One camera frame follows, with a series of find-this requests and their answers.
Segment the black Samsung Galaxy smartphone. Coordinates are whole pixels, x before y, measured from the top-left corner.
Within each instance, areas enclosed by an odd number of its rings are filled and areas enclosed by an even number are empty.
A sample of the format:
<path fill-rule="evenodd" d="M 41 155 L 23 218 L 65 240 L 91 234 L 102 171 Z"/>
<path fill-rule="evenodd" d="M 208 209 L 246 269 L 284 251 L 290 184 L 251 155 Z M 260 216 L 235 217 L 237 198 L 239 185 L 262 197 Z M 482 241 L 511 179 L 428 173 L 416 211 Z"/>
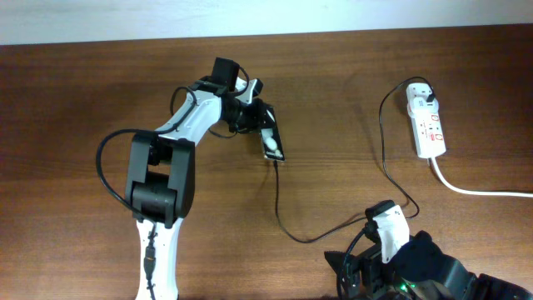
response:
<path fill-rule="evenodd" d="M 260 134 L 264 158 L 272 161 L 285 162 L 286 157 L 272 106 L 266 106 L 263 121 Z"/>

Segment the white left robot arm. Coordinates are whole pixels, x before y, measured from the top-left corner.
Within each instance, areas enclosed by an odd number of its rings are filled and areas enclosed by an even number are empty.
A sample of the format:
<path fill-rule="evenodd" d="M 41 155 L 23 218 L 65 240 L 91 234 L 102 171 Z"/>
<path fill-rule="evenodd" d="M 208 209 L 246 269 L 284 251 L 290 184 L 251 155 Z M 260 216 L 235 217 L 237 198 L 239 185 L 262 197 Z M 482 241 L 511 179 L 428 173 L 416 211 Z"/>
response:
<path fill-rule="evenodd" d="M 223 121 L 235 134 L 259 133 L 266 159 L 285 159 L 273 107 L 263 83 L 236 62 L 217 58 L 212 73 L 183 88 L 186 98 L 154 132 L 132 139 L 126 202 L 134 208 L 141 244 L 139 299 L 177 299 L 180 227 L 195 193 L 196 148 Z"/>

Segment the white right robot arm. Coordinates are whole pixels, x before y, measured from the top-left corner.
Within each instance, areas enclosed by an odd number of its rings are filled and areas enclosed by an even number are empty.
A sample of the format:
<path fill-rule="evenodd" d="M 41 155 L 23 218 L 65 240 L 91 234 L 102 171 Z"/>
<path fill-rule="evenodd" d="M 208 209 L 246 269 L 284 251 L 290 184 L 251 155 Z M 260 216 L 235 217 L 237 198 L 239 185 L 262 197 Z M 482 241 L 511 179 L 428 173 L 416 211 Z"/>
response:
<path fill-rule="evenodd" d="M 388 262 L 380 243 L 358 255 L 326 251 L 340 299 L 532 300 L 532 292 L 497 277 L 468 271 L 420 231 Z"/>

